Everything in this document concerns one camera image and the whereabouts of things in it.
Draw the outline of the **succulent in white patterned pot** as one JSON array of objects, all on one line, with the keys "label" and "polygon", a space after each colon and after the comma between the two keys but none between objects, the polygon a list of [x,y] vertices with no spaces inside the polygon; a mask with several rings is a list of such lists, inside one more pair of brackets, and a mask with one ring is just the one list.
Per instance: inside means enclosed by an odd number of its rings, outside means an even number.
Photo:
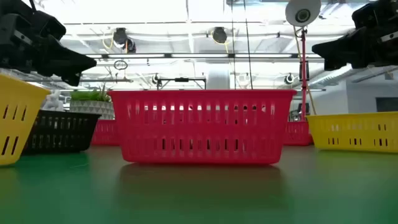
[{"label": "succulent in white patterned pot", "polygon": [[106,85],[88,91],[70,93],[70,112],[100,114],[100,119],[114,119],[114,106]]}]

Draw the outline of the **yellow plastic slotted basket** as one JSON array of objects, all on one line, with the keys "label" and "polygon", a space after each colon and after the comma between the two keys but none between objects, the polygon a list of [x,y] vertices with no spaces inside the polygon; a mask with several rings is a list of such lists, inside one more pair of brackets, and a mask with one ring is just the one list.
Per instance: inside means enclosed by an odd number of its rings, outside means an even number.
[{"label": "yellow plastic slotted basket", "polygon": [[318,149],[398,153],[398,111],[311,115],[307,120]]},{"label": "yellow plastic slotted basket", "polygon": [[50,91],[0,74],[0,166],[16,163]]}]

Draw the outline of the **red desk lamp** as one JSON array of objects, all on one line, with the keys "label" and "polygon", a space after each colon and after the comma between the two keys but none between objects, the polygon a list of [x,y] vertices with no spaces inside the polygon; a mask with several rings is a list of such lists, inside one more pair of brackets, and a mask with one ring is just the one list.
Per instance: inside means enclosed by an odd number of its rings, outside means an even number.
[{"label": "red desk lamp", "polygon": [[312,23],[319,15],[321,0],[289,0],[285,8],[287,22],[293,27],[294,38],[300,60],[299,81],[302,84],[301,121],[306,121],[307,73],[306,61],[306,26]]}]

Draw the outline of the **red plastic slotted basket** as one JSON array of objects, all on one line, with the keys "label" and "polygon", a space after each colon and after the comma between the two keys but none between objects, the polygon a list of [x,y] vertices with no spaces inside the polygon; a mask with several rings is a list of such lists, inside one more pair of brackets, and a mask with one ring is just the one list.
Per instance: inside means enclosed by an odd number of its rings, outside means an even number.
[{"label": "red plastic slotted basket", "polygon": [[119,146],[118,129],[115,119],[98,120],[91,145],[94,146]]},{"label": "red plastic slotted basket", "polygon": [[309,146],[313,144],[307,121],[288,121],[284,134],[286,146]]},{"label": "red plastic slotted basket", "polygon": [[275,164],[293,90],[111,91],[123,159]]}]

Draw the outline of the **black plastic slotted basket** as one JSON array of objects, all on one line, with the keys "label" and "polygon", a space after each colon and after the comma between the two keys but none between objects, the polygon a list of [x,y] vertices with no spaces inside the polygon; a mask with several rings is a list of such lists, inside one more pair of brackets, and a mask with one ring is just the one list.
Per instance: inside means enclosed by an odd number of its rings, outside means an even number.
[{"label": "black plastic slotted basket", "polygon": [[40,110],[22,155],[85,151],[100,117],[91,113]]}]

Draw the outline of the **long ceiling light bar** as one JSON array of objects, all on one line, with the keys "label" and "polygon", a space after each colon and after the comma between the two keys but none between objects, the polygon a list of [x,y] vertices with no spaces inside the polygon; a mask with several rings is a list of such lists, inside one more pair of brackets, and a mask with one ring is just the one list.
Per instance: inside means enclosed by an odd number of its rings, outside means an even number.
[{"label": "long ceiling light bar", "polygon": [[299,58],[298,54],[87,54],[95,59],[106,58]]}]

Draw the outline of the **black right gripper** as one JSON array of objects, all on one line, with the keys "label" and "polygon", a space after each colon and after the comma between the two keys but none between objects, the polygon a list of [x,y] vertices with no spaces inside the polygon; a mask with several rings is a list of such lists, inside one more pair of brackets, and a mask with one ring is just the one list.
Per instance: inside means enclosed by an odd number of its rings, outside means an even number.
[{"label": "black right gripper", "polygon": [[352,68],[398,66],[398,0],[375,0],[351,15],[355,30],[339,39],[314,45],[324,70],[350,64]]}]

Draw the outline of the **dark window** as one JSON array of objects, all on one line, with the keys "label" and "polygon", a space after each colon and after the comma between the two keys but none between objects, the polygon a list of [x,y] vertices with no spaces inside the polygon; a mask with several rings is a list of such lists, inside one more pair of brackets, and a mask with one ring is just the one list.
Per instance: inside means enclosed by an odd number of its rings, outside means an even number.
[{"label": "dark window", "polygon": [[378,97],[376,98],[377,112],[398,111],[398,97]]}]

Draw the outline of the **black metal frame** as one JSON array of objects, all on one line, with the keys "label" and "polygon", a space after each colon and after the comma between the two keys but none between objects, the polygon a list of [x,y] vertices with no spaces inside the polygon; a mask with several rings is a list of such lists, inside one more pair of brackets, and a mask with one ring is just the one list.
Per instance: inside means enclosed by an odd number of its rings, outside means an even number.
[{"label": "black metal frame", "polygon": [[[199,81],[203,82],[204,85],[203,86],[199,85],[198,84]],[[207,89],[206,78],[178,77],[178,78],[158,78],[158,79],[156,79],[157,90],[163,89],[169,82],[177,82],[177,83],[195,82],[202,90],[206,90]]]}]

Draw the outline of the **white figure statue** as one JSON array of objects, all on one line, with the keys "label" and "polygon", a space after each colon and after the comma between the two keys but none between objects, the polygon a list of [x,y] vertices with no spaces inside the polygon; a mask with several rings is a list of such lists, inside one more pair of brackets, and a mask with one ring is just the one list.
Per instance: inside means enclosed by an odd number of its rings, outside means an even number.
[{"label": "white figure statue", "polygon": [[52,90],[51,94],[45,97],[40,109],[47,111],[64,111],[63,102],[59,100],[60,91]]}]

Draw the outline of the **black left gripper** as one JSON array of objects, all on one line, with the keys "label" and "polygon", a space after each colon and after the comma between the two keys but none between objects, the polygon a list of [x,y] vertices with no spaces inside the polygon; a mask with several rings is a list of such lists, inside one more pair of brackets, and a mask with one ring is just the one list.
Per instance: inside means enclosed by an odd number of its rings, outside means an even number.
[{"label": "black left gripper", "polygon": [[56,75],[78,86],[82,73],[95,67],[96,60],[64,47],[59,41],[66,28],[29,2],[0,0],[0,68]]}]

